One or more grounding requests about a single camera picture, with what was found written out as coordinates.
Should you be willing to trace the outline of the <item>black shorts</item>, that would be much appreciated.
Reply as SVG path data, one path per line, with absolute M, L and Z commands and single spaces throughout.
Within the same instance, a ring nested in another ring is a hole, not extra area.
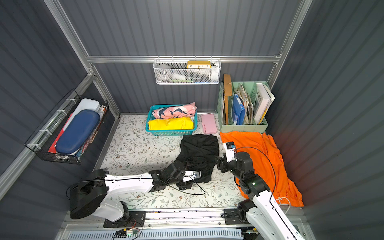
M 219 141 L 214 135 L 184 135 L 180 144 L 177 161 L 183 163 L 186 170 L 200 171 L 197 183 L 208 183 L 219 156 Z

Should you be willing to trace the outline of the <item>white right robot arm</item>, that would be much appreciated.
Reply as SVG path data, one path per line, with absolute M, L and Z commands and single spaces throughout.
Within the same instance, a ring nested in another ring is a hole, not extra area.
M 238 186 L 248 196 L 238 203 L 236 210 L 225 209 L 222 218 L 227 225 L 250 224 L 265 240 L 303 240 L 280 208 L 274 192 L 254 170 L 253 160 L 242 147 L 234 142 L 223 144 L 226 151 L 223 158 L 217 158 L 217 168 L 222 173 L 230 172 L 238 180 Z

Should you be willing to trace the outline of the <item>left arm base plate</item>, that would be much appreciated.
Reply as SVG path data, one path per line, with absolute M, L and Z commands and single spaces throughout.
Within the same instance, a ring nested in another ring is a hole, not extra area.
M 115 222 L 105 219 L 103 228 L 142 227 L 146 219 L 146 211 L 124 212 L 123 217 Z

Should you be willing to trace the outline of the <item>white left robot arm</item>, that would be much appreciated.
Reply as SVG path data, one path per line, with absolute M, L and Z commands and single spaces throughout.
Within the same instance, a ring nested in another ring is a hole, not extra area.
M 199 170 L 186 170 L 176 161 L 162 170 L 151 170 L 133 176 L 114 176 L 105 170 L 95 170 L 67 190 L 70 198 L 70 217 L 73 220 L 96 216 L 112 223 L 129 218 L 127 204 L 113 197 L 133 193 L 151 193 L 164 190 L 173 184 L 200 179 Z

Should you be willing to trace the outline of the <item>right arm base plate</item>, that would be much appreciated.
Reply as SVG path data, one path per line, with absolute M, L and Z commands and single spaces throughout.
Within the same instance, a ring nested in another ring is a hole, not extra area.
M 221 218 L 225 220 L 226 225 L 250 225 L 247 220 L 246 213 L 249 209 L 224 209 L 224 213 L 221 214 Z

